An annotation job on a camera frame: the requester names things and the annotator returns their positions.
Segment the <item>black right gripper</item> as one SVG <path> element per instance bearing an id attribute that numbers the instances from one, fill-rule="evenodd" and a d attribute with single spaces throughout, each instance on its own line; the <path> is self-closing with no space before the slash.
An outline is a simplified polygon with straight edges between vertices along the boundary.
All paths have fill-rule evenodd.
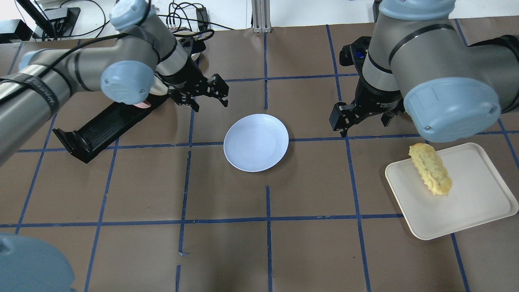
<path id="1" fill-rule="evenodd" d="M 367 81 L 367 74 L 362 72 L 364 67 L 371 64 L 368 55 L 370 42 L 370 36 L 361 36 L 352 44 L 343 46 L 340 52 L 340 65 L 355 66 L 359 75 L 354 101 L 350 105 L 337 102 L 330 113 L 329 122 L 332 130 L 339 131 L 343 138 L 352 126 L 370 116 L 381 114 L 382 125 L 389 126 L 391 120 L 406 112 L 400 91 L 371 85 Z"/>

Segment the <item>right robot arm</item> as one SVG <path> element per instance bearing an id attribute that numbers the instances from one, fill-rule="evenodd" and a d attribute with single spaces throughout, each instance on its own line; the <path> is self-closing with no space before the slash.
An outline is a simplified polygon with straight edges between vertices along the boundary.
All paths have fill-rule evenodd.
<path id="1" fill-rule="evenodd" d="M 343 46 L 354 65 L 352 103 L 337 102 L 330 127 L 342 137 L 366 118 L 387 126 L 407 113 L 423 139 L 445 143 L 485 131 L 518 110 L 518 36 L 465 45 L 449 22 L 453 0 L 384 0 L 373 35 Z"/>

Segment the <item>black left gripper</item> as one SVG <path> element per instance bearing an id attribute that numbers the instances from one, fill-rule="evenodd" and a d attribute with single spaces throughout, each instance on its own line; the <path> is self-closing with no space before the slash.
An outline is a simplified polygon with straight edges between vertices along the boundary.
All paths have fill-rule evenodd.
<path id="1" fill-rule="evenodd" d="M 194 61 L 187 61 L 176 73 L 161 73 L 161 79 L 169 87 L 166 94 L 177 105 L 186 105 L 199 112 L 199 105 L 193 97 L 208 96 L 217 99 L 223 107 L 228 107 L 229 86 L 219 74 L 206 78 Z"/>

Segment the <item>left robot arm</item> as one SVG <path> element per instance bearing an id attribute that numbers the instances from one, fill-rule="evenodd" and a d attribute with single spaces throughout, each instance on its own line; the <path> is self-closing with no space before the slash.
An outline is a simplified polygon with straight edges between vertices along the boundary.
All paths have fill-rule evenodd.
<path id="1" fill-rule="evenodd" d="M 204 76 L 191 57 L 193 43 L 177 39 L 149 2 L 121 0 L 111 13 L 117 34 L 69 50 L 43 49 L 23 56 L 19 72 L 1 78 L 1 194 L 26 183 L 18 225 L 22 227 L 34 178 L 44 161 L 31 156 L 25 165 L 17 151 L 50 122 L 75 94 L 102 91 L 113 103 L 78 131 L 53 130 L 67 151 L 85 163 L 166 99 L 198 111 L 193 97 L 217 98 L 227 106 L 228 85 L 215 74 Z"/>

